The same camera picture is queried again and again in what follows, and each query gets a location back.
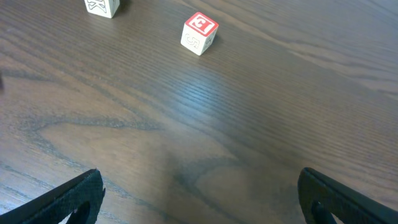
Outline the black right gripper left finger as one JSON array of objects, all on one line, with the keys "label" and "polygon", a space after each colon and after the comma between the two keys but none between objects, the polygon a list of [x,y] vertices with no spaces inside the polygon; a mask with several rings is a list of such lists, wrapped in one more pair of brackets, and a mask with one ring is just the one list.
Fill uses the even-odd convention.
[{"label": "black right gripper left finger", "polygon": [[1,223],[94,224],[105,195],[98,169],[91,169],[51,191],[1,215]]}]

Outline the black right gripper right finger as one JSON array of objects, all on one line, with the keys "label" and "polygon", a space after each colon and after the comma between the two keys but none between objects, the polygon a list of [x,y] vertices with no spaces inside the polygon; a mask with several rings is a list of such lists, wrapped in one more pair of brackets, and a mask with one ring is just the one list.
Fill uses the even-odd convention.
[{"label": "black right gripper right finger", "polygon": [[397,224],[397,211],[305,167],[298,178],[298,199],[309,224]]}]

